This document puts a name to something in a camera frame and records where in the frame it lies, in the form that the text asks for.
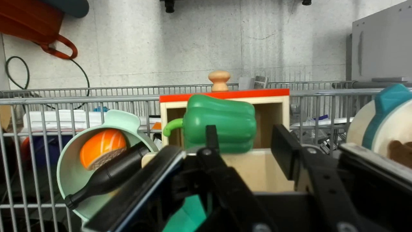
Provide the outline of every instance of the dish rack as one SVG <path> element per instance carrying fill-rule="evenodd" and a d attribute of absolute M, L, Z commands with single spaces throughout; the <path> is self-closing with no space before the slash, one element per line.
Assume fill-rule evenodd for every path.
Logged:
<path fill-rule="evenodd" d="M 350 81 L 269 82 L 266 87 L 290 88 L 289 128 L 299 143 L 330 155 L 355 113 L 379 91 L 353 90 Z M 204 91 L 211 85 L 1 91 L 0 105 L 8 106 L 10 121 L 0 131 L 0 230 L 79 230 L 81 221 L 61 202 L 54 176 L 64 144 L 78 131 L 100 125 L 108 109 L 138 115 L 140 132 L 154 139 L 158 95 Z"/>

